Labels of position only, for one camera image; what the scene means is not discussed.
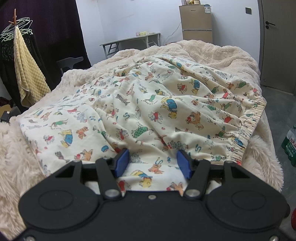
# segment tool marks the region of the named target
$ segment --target door handle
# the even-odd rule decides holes
[[[275,26],[275,24],[273,24],[273,23],[270,23],[270,22],[268,22],[268,21],[266,21],[265,23],[266,23],[267,25],[269,25],[269,24],[270,24],[270,25],[273,25],[273,26]]]

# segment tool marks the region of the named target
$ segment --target light switch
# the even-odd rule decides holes
[[[252,15],[252,8],[246,7],[246,14],[251,14]]]

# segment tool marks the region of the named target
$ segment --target blue gripper pad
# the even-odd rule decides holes
[[[190,180],[192,177],[192,170],[190,169],[190,162],[186,159],[186,157],[182,154],[182,152],[177,152],[177,163],[180,167],[180,170],[183,173],[183,176]]]
[[[129,151],[126,149],[121,157],[117,160],[114,170],[115,178],[121,177],[129,163]]]

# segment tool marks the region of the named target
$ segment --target mini refrigerator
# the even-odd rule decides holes
[[[179,6],[184,40],[213,43],[212,18],[209,5]]]

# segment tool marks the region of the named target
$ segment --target yellow towel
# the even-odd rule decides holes
[[[51,91],[17,26],[15,27],[14,58],[21,104],[30,107]]]

